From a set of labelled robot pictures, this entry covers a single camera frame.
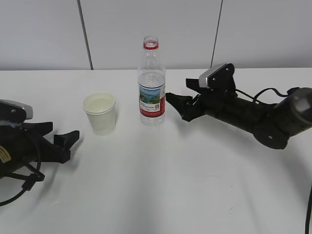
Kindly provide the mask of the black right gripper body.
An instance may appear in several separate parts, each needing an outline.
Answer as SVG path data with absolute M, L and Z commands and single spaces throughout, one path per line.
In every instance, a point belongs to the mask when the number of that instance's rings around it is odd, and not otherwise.
M 258 104 L 239 98 L 236 93 L 205 92 L 184 104 L 182 119 L 192 121 L 203 115 L 223 122 L 258 121 Z

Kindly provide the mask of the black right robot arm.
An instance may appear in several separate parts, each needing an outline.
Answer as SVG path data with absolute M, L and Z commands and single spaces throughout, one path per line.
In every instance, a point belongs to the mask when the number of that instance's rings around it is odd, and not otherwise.
M 251 133 L 272 149 L 284 149 L 289 138 L 312 127 L 311 88 L 292 88 L 280 103 L 266 104 L 239 98 L 233 78 L 210 78 L 205 87 L 198 79 L 186 79 L 196 97 L 166 93 L 166 100 L 183 120 L 208 115 Z

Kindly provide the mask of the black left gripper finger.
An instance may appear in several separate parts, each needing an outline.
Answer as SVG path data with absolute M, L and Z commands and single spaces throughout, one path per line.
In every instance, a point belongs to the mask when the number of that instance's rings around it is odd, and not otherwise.
M 54 135 L 54 145 L 64 152 L 70 152 L 72 146 L 79 140 L 80 132 L 78 130 L 62 134 Z
M 21 127 L 28 132 L 36 133 L 40 136 L 45 136 L 52 132 L 53 122 L 23 123 Z

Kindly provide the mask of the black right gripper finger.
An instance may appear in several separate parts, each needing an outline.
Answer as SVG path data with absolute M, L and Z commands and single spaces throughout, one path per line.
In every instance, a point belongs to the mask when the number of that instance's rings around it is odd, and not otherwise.
M 173 93 L 166 93 L 166 101 L 171 104 L 181 118 L 190 118 L 191 109 L 194 103 L 194 98 L 191 96 L 181 96 Z
M 202 92 L 202 89 L 199 87 L 199 80 L 198 79 L 187 78 L 186 79 L 186 87 L 197 92 L 197 93 Z

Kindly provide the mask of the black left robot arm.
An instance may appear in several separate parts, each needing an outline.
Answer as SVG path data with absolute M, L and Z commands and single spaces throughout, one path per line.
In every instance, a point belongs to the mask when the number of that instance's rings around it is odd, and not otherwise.
M 0 127 L 0 176 L 10 177 L 22 167 L 36 162 L 64 164 L 70 160 L 71 147 L 79 140 L 78 130 L 54 135 L 51 143 L 44 137 L 52 132 L 52 122 L 23 123 L 18 127 Z

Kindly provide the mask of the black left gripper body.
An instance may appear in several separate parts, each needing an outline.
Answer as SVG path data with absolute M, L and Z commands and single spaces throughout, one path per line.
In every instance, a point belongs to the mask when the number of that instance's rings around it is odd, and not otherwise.
M 0 127 L 0 167 L 21 168 L 31 162 L 64 164 L 71 152 L 64 152 L 39 134 L 28 132 L 21 126 Z

